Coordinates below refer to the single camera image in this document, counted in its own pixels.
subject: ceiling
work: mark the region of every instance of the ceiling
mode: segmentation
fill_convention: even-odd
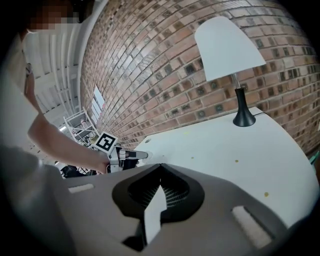
[[[107,1],[96,1],[92,16],[82,24],[72,24],[59,33],[30,33],[23,41],[23,51],[31,63],[35,78],[34,93],[46,119],[58,129],[64,117],[79,111],[81,64],[89,35]],[[68,129],[63,133],[72,138]],[[53,165],[52,159],[31,141],[23,149]]]

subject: lamp shade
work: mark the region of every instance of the lamp shade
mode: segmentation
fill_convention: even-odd
[[[207,81],[266,64],[246,34],[223,16],[201,24],[195,32],[195,41]]]

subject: brick wall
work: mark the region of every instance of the brick wall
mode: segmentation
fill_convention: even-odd
[[[132,149],[147,135],[236,111],[231,78],[205,81],[194,38],[215,16],[231,19],[267,62],[238,73],[248,104],[274,118],[305,153],[318,145],[315,50],[293,17],[269,0],[109,0],[81,72],[82,104],[91,108],[95,85],[106,102],[97,127]]]

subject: white lamp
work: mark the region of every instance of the white lamp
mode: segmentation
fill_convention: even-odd
[[[232,75],[238,112],[233,120],[236,126],[248,127],[256,118],[248,109],[245,91],[236,73],[266,64],[252,41],[228,18],[214,17],[199,26],[195,41],[200,51],[207,81]]]

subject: white table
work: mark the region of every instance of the white table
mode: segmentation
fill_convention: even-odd
[[[261,113],[256,107],[250,111]],[[235,116],[147,136],[135,150],[152,157],[139,166],[167,163],[233,182],[289,228],[312,210],[319,196],[316,174],[298,144],[268,115],[257,115],[250,127],[235,126]]]

